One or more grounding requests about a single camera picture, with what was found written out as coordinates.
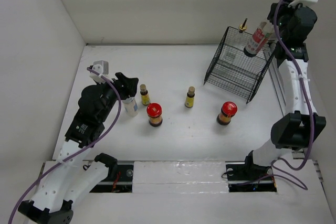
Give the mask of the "red label vinegar bottle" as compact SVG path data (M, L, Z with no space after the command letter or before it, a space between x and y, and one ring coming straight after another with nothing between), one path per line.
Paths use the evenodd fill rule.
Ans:
M261 22L244 47L244 54L251 58L256 56L273 33L274 26L270 21Z

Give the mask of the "clear glass oil bottle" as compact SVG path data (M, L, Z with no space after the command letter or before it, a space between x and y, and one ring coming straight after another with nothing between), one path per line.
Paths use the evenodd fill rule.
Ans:
M226 45L227 45L227 61L233 63L238 54L240 54L242 48L242 42L244 41L245 31L247 29L248 18L238 26L238 28L229 28Z

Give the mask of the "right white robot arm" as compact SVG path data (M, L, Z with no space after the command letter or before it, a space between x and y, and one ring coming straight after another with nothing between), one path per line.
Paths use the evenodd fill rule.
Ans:
M241 172L249 179L265 174L287 151L306 149L309 157L314 141L326 126L311 100L307 75L308 53L305 40L317 22L316 13L293 0L271 5L267 17L277 38L273 56L277 61L285 92L286 112L271 128L270 139L245 158Z

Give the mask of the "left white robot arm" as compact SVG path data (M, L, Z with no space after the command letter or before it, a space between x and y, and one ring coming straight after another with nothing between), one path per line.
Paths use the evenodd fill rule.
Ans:
M138 78L128 78L117 72L114 79L90 69L95 84L85 87L78 101L78 111L65 134L57 164L43 173L27 189L37 184L39 190L30 200L20 198L14 211L35 223L70 223L73 207L102 180L112 180L117 175L116 158L101 153L79 180L74 181L82 161L94 145L105 137L112 128L106 129L104 122L115 104L118 113L122 101L133 98L137 92Z

